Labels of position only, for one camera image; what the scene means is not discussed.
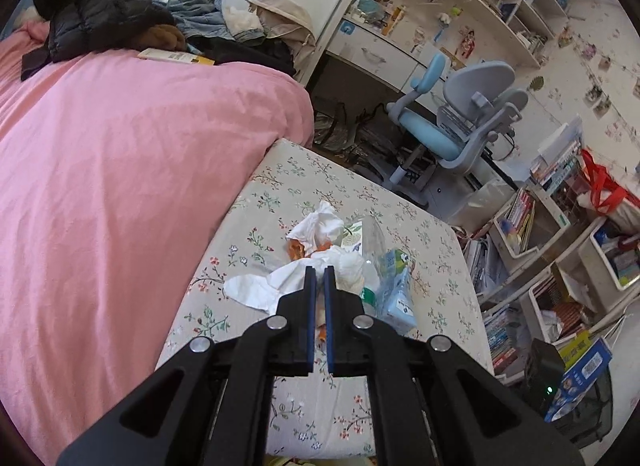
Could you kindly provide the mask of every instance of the bed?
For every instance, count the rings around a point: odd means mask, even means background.
[[[447,224],[355,173],[286,140],[277,141],[225,216],[193,274],[169,331],[158,366],[191,338],[237,337],[265,313],[229,299],[226,279],[268,274],[289,261],[286,233],[320,200],[343,219],[375,216],[388,247],[416,262],[412,300],[426,340],[446,334],[493,372],[476,293],[453,230]],[[364,378],[333,378],[326,349],[316,338],[314,372],[277,378],[266,452],[300,458],[374,455],[369,396]]]
[[[20,83],[0,43],[0,401],[46,465],[148,376],[209,240],[304,88],[258,65],[92,53]]]

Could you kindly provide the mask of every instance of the crumpled tissue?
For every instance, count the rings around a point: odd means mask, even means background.
[[[309,256],[327,240],[335,242],[343,229],[344,221],[335,214],[334,207],[327,201],[320,201],[316,211],[302,219],[287,238],[300,242],[305,248],[305,256]]]
[[[308,254],[318,247],[318,243],[322,244],[327,240],[335,242],[343,227],[344,223],[336,216],[334,208],[328,202],[322,201],[316,211],[308,214],[293,228],[287,238],[294,238],[302,243],[305,254]],[[338,289],[358,295],[362,292],[364,287],[362,255],[354,251],[345,251],[336,245],[332,245],[325,251],[313,253],[307,258],[289,262],[268,276],[243,274],[229,278],[225,282],[224,292],[229,298],[247,307],[274,315],[278,308],[278,300],[282,296],[303,288],[308,266],[316,270],[320,280],[324,269],[330,265],[334,266],[335,285]]]

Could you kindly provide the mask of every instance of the black jacket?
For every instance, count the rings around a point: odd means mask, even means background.
[[[22,58],[22,80],[50,61],[59,62],[124,46],[149,27],[174,24],[171,13],[152,0],[33,0],[50,20],[49,38],[41,49]]]

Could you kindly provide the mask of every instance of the desk drawer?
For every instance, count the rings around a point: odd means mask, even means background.
[[[406,80],[406,83],[402,87],[401,92],[403,94],[408,94],[409,92],[411,92],[413,90],[411,87],[411,80],[413,80],[414,78],[422,79],[426,71],[427,69],[422,65],[418,65],[417,67],[415,67],[415,70],[413,71],[411,76],[409,76],[409,78]],[[416,101],[430,112],[433,112],[434,114],[437,113],[438,107],[446,104],[444,95],[442,94],[443,84],[444,81],[442,80],[436,81],[436,84],[433,85],[433,88],[426,94],[422,94],[420,97],[418,97]]]
[[[340,24],[327,50],[374,74],[392,87],[402,88],[417,61],[376,35],[350,25],[344,21]]]

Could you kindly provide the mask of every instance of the metal screw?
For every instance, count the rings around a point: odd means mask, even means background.
[[[434,336],[431,340],[431,347],[438,352],[447,352],[451,348],[451,340],[446,336]]]
[[[273,330],[284,329],[287,326],[287,319],[284,316],[276,314],[267,320],[267,327]]]
[[[366,314],[360,314],[353,319],[353,324],[356,325],[358,329],[370,329],[373,325],[373,319]]]
[[[209,341],[209,338],[205,338],[204,336],[193,338],[193,340],[191,340],[191,342],[189,343],[189,348],[193,352],[204,352],[205,350],[209,349],[210,346],[211,341]]]

